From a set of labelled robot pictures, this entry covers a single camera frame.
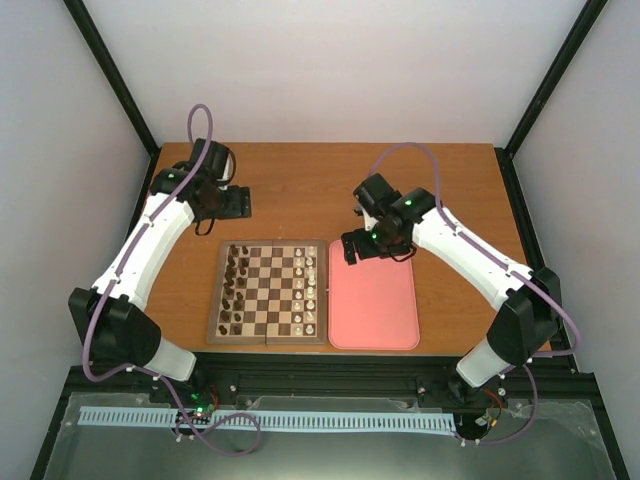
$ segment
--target pink cutting board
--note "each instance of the pink cutting board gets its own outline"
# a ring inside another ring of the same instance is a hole
[[[329,247],[329,340],[336,348],[411,350],[420,327],[411,260],[358,260],[341,241]]]

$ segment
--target purple cable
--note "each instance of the purple cable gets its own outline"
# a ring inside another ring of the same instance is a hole
[[[515,440],[516,438],[522,436],[533,426],[533,422],[535,422],[536,417],[538,416],[538,387],[536,386],[536,381],[533,378],[533,374],[531,373],[531,370],[529,370],[529,367],[527,367],[526,365],[522,365],[522,368],[524,368],[524,371],[527,372],[527,376],[529,377],[529,381],[531,382],[531,390],[533,390],[533,410],[531,412],[531,416],[527,420],[527,423],[525,423],[519,430],[513,432],[511,435],[507,435],[506,437],[500,438],[498,440],[480,440],[478,445],[485,447],[502,445],[503,443]],[[457,432],[454,434],[454,436],[458,440],[464,441],[464,438],[462,438]]]
[[[453,220],[451,220],[447,216],[447,213],[444,211],[442,207],[441,192],[440,192],[440,166],[438,165],[438,160],[436,159],[436,156],[433,154],[433,152],[425,145],[422,145],[421,143],[415,143],[415,142],[404,142],[404,143],[398,143],[397,145],[394,145],[388,148],[382,155],[380,155],[380,157],[378,157],[378,160],[376,160],[376,162],[373,164],[373,167],[371,167],[371,170],[369,170],[369,176],[373,175],[373,173],[377,170],[377,168],[380,166],[382,161],[390,153],[395,152],[396,150],[399,150],[400,148],[404,148],[404,147],[419,148],[424,153],[426,153],[429,159],[431,160],[431,165],[433,166],[434,183],[435,183],[436,209],[438,210],[438,213],[440,214],[440,217],[442,218],[444,223],[446,223],[449,226],[449,228],[451,228],[452,230],[455,230],[456,229],[455,223],[453,222]],[[508,270],[509,266],[505,262],[503,262],[499,258],[496,258],[495,255],[493,255],[490,251],[488,251],[486,248],[484,248],[482,245],[476,242],[473,238],[469,237],[464,232],[460,232],[458,235],[460,236],[460,238],[466,241],[469,245],[471,245],[473,248],[478,250],[482,255],[484,255],[489,260],[491,260],[498,267],[500,267],[505,271]],[[573,336],[574,336],[573,348],[569,348],[567,350],[555,350],[551,352],[536,352],[534,354],[534,357],[555,357],[555,356],[563,356],[563,355],[572,355],[582,345],[582,335],[580,335],[580,331],[578,330],[577,325],[571,319],[569,314],[567,314],[567,312],[565,312],[564,309],[553,300],[553,298],[547,295],[542,289],[540,289],[537,285],[535,285],[531,280],[525,278],[524,276],[520,275],[518,272],[515,272],[515,271],[510,272],[510,274],[513,275],[518,280],[520,280],[523,284],[525,284],[531,290],[533,290],[551,308],[553,308],[558,313],[558,315],[562,317],[562,319],[566,322],[566,324],[569,326],[569,328],[573,332]]]
[[[167,198],[165,198],[164,201],[160,205],[158,205],[158,208],[156,208],[153,211],[153,213],[151,215],[149,215],[149,221],[151,222],[151,224],[148,224],[148,223],[143,224],[140,227],[140,229],[136,232],[135,236],[133,237],[133,239],[129,243],[129,246],[127,247],[127,249],[123,253],[122,258],[120,259],[120,262],[118,262],[118,265],[116,266],[116,270],[115,270],[115,275],[116,276],[120,276],[122,274],[122,272],[124,271],[124,267],[126,266],[127,262],[129,261],[129,258],[131,258],[131,255],[133,254],[136,246],[140,243],[140,240],[142,239],[142,236],[149,229],[149,227],[153,226],[153,221],[156,218],[158,218],[158,216],[167,207],[167,205],[169,205],[169,203],[171,203],[171,201],[180,194],[180,192],[191,181],[191,179],[198,172],[198,169],[202,165],[202,162],[204,161],[204,158],[205,158],[205,156],[207,154],[207,151],[209,150],[209,147],[211,145],[211,139],[213,138],[213,117],[211,115],[211,111],[209,110],[209,108],[207,108],[206,105],[199,103],[199,104],[195,105],[191,109],[191,111],[189,112],[189,116],[187,118],[187,130],[188,130],[188,135],[189,135],[189,141],[193,145],[193,134],[191,132],[191,122],[192,122],[193,115],[195,114],[195,112],[197,112],[200,109],[202,109],[204,111],[204,113],[206,114],[206,116],[207,116],[208,127],[207,127],[207,138],[205,140],[202,152],[200,153],[200,156],[198,157],[198,160],[196,161],[196,163],[193,166],[193,168],[191,169],[191,171],[182,180],[182,182],[180,182],[180,184],[173,190],[173,192],[171,192],[171,194],[168,195]],[[115,368],[109,370],[106,373],[103,373],[102,375],[94,375],[93,372],[91,372],[91,366],[89,365],[89,358],[90,358],[90,354],[91,354],[91,341],[93,340],[93,335],[95,333],[96,325],[98,323],[98,319],[100,317],[100,314],[102,313],[102,310],[104,309],[104,306],[105,306],[105,304],[107,302],[107,299],[111,295],[111,292],[113,292],[113,289],[115,288],[116,283],[117,283],[116,279],[109,281],[109,283],[107,284],[107,287],[105,288],[104,293],[98,299],[98,303],[97,303],[97,305],[96,305],[96,307],[95,307],[95,309],[93,311],[93,314],[91,315],[91,320],[89,321],[89,326],[87,328],[87,334],[85,335],[85,339],[84,339],[84,345],[82,347],[82,370],[83,370],[85,376],[89,380],[91,380],[92,382],[102,382],[103,380],[106,380],[107,378],[112,377],[116,373],[119,373],[119,372],[121,372],[123,370],[126,370],[127,368],[130,368],[130,367],[133,367],[135,370],[138,370],[140,372],[146,373],[147,375],[151,375],[152,377],[156,377],[156,376],[158,376],[156,372],[152,372],[151,370],[148,370],[146,368],[137,367],[137,366],[130,365],[130,364],[122,364],[122,365],[120,365],[118,367],[115,367]],[[186,423],[189,425],[189,427],[191,428],[193,433],[200,440],[202,440],[202,442],[207,447],[209,447],[214,452],[219,453],[221,455],[228,456],[228,457],[238,457],[238,456],[241,456],[241,455],[245,455],[247,453],[251,453],[260,444],[260,442],[262,440],[262,432],[260,430],[260,425],[259,425],[258,421],[253,416],[251,416],[249,414],[246,414],[246,413],[236,413],[236,414],[232,414],[232,415],[229,415],[227,417],[224,417],[223,419],[219,420],[214,425],[210,426],[204,432],[201,433],[197,428],[195,428],[193,423],[191,423],[191,421],[189,420],[189,416],[187,415],[187,412],[184,409],[184,406],[182,405],[182,402],[180,401],[180,397],[178,396],[178,392],[176,392],[176,390],[173,387],[173,385],[171,384],[171,382],[168,379],[166,379],[166,378],[164,378],[162,376],[160,376],[160,380],[162,380],[162,382],[169,389],[169,392],[171,392],[171,395],[173,396],[173,399],[175,400],[176,405],[178,405],[178,409],[180,410],[180,413],[182,414],[182,416],[184,418],[187,419]],[[256,431],[257,431],[256,441],[251,447],[249,447],[248,450],[244,450],[242,452],[230,452],[230,451],[227,451],[227,450],[222,450],[222,449],[212,445],[211,443],[209,443],[203,436],[205,433],[210,432],[211,430],[215,429],[216,427],[220,426],[223,423],[228,422],[229,420],[231,420],[233,418],[247,418],[256,426]]]

